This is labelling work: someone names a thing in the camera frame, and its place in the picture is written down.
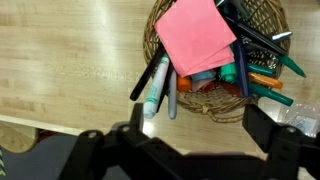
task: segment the sticky note pad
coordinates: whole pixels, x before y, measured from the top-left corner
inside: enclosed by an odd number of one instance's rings
[[[232,52],[226,48],[236,37],[212,0],[177,1],[155,29],[181,76],[205,71],[204,67],[215,67],[215,62],[225,59],[232,61]]]

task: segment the wooden table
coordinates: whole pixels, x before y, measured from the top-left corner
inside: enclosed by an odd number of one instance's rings
[[[73,135],[88,129],[106,133],[114,123],[127,121],[134,104],[129,94],[146,67],[142,36],[154,2],[0,2],[0,120]],[[319,105],[319,3],[282,3],[294,32],[291,57],[308,78],[285,68],[281,93]],[[149,136],[181,151],[263,156],[241,123],[217,124],[182,108],[171,121],[166,103],[153,120],[146,120],[144,132]],[[260,106],[278,117],[280,104],[262,99]]]

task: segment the wicker basket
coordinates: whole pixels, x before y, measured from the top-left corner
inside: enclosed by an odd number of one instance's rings
[[[160,41],[153,25],[173,3],[173,0],[157,0],[152,9],[143,39],[144,56],[147,63],[150,62]],[[245,0],[245,3],[251,12],[251,17],[246,22],[262,34],[272,35],[289,30],[280,0]],[[288,52],[290,41],[282,42],[281,46]],[[276,59],[266,57],[262,52],[251,55],[249,59],[251,63],[275,68],[276,78],[279,78],[283,66]],[[194,113],[209,115],[213,121],[221,123],[240,121],[243,111],[232,117],[218,117],[219,114],[230,113],[248,103],[257,103],[257,101],[258,98],[254,96],[241,98],[231,95],[221,87],[217,87],[210,93],[188,92],[179,93],[178,96],[178,103],[182,107]]]

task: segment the woven basket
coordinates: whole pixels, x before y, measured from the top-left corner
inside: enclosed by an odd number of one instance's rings
[[[173,0],[157,0],[151,11],[143,39],[144,57],[147,63],[152,59],[160,42],[153,25],[173,3]],[[262,34],[273,35],[289,30],[280,0],[245,0],[245,4],[251,12],[251,17],[245,21]],[[281,46],[288,52],[290,41],[287,40],[282,42]],[[261,66],[274,68],[276,71],[276,78],[279,78],[281,74],[282,64],[279,64],[276,59],[267,57],[262,52],[251,55],[249,61]],[[242,119],[243,111],[232,117],[219,117],[219,115],[229,114],[248,103],[257,103],[258,101],[258,98],[255,96],[241,98],[231,95],[221,87],[217,87],[210,93],[188,92],[178,94],[178,104],[180,106],[194,113],[209,115],[213,121],[220,123],[240,121]]]

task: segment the white marker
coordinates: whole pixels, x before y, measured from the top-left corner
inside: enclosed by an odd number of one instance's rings
[[[159,98],[163,88],[164,80],[167,75],[169,67],[168,54],[164,54],[159,65],[156,74],[153,77],[153,82],[147,96],[145,103],[143,104],[143,116],[144,118],[151,119],[157,112],[159,105]]]
[[[172,71],[169,83],[168,95],[168,113],[170,119],[175,119],[177,116],[177,73]]]

